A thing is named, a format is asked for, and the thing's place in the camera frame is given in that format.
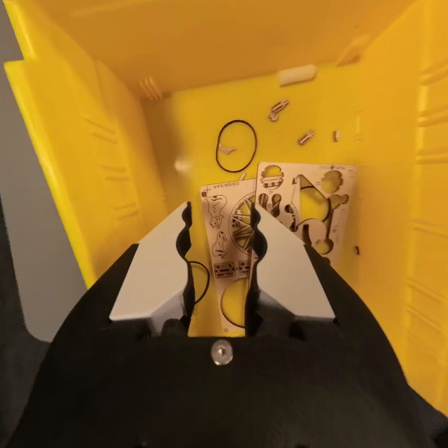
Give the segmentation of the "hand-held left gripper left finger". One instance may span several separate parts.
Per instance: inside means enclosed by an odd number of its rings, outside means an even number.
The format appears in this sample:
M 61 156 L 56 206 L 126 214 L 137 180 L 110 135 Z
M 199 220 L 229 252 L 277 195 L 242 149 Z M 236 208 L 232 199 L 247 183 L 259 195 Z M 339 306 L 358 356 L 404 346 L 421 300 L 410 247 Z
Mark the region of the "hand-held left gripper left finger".
M 144 321 L 151 334 L 179 320 L 188 331 L 195 304 L 191 248 L 191 202 L 184 202 L 137 244 L 109 314 L 112 322 Z

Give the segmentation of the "white wax stick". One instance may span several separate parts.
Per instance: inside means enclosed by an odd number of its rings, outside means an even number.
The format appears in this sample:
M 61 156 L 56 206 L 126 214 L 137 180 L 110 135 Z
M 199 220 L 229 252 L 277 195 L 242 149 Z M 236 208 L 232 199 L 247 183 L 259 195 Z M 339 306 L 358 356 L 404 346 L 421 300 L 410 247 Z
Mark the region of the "white wax stick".
M 278 72 L 278 85 L 280 87 L 290 86 L 297 83 L 312 81 L 317 75 L 317 66 L 307 64 Z

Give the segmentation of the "black rubber band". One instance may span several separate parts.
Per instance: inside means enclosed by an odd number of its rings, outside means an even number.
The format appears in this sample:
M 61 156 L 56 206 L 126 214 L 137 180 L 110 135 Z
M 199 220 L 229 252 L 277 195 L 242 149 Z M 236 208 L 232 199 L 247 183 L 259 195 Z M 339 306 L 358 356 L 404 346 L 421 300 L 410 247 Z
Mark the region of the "black rubber band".
M 222 145 L 221 145 L 221 137 L 222 137 L 222 134 L 224 133 L 224 131 L 225 131 L 228 127 L 230 127 L 230 126 L 232 126 L 232 125 L 236 125 L 236 124 L 242 124 L 242 125 L 244 125 L 244 126 L 247 126 L 247 127 L 250 129 L 250 131 L 251 131 L 252 134 L 253 134 L 253 138 L 254 138 L 254 150 L 253 150 L 252 155 L 251 155 L 251 157 L 250 157 L 250 159 L 249 159 L 249 161 L 247 162 L 246 165 L 244 165 L 242 168 L 237 169 L 237 170 L 230 170 L 230 169 L 225 168 L 225 167 L 221 164 L 220 159 L 219 159 L 219 151 L 220 151 L 221 148 L 222 148 Z M 225 123 L 225 124 L 223 125 L 223 127 L 220 129 L 220 131 L 219 131 L 219 133 L 218 133 L 218 136 L 217 136 L 216 149 L 215 149 L 215 160 L 216 160 L 216 164 L 218 165 L 218 167 L 219 167 L 222 171 L 224 171 L 224 172 L 226 172 L 226 173 L 237 174 L 237 173 L 243 172 L 244 170 L 246 170 L 246 169 L 253 163 L 253 161 L 254 161 L 254 159 L 255 159 L 255 155 L 257 154 L 258 142 L 259 142 L 259 140 L 258 140 L 257 133 L 256 133 L 256 131 L 255 131 L 255 128 L 254 128 L 248 121 L 246 121 L 246 120 L 236 119 L 236 120 L 231 120 L 231 121 Z
M 204 287 L 204 291 L 202 292 L 202 294 L 200 295 L 199 298 L 195 299 L 194 304 L 196 305 L 196 304 L 200 303 L 204 299 L 205 295 L 208 292 L 208 289 L 209 289 L 209 286 L 210 286 L 210 271 L 208 270 L 208 268 L 203 263 L 201 263 L 199 261 L 188 260 L 188 263 L 189 263 L 190 266 L 192 266 L 193 264 L 200 266 L 206 273 L 206 284 L 205 284 L 205 287 Z

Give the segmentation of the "yellow storage bin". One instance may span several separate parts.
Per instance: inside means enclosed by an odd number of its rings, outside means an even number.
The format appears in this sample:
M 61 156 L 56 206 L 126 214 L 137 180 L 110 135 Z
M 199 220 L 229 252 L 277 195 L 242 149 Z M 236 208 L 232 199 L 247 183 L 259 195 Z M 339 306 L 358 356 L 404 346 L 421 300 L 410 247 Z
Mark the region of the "yellow storage bin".
M 260 162 L 355 166 L 332 266 L 447 415 L 447 1 L 2 3 L 14 49 L 1 73 L 26 146 L 1 143 L 1 197 L 30 336 L 50 342 L 77 298 L 186 201 L 189 257 L 210 271 L 190 334 L 240 336 L 223 331 L 201 187 L 256 181 Z M 278 85 L 307 64 L 312 81 Z M 236 119 L 259 142 L 231 174 L 215 149 Z M 219 151 L 230 170 L 254 150 L 242 124 L 221 144 L 238 149 Z

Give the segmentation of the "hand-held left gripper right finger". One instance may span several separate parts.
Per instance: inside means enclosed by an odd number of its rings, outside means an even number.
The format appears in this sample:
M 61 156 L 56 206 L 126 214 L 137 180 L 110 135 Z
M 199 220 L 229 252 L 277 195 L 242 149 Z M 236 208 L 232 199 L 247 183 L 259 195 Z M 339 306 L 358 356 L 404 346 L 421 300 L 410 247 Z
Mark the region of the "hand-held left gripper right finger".
M 253 229 L 245 324 L 284 315 L 332 321 L 336 315 L 305 244 L 259 204 L 251 208 Z

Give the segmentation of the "wooden parts sheet animal outlines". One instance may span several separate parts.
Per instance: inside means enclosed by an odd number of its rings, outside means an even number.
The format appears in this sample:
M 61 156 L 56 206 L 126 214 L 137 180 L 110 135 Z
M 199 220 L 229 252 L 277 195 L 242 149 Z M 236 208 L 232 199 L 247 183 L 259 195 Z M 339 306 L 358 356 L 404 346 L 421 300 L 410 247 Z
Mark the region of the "wooden parts sheet animal outlines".
M 204 185 L 200 189 L 213 284 L 223 331 L 229 334 L 242 335 L 245 330 L 255 190 L 255 179 Z

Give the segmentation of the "wooden parts sheet round cutouts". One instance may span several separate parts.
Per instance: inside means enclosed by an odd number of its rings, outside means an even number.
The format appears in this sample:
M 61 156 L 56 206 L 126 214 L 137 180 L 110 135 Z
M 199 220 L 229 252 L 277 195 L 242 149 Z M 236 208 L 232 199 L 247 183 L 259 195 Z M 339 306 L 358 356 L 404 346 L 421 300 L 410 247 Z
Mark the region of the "wooden parts sheet round cutouts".
M 255 201 L 336 266 L 356 180 L 355 166 L 260 162 Z

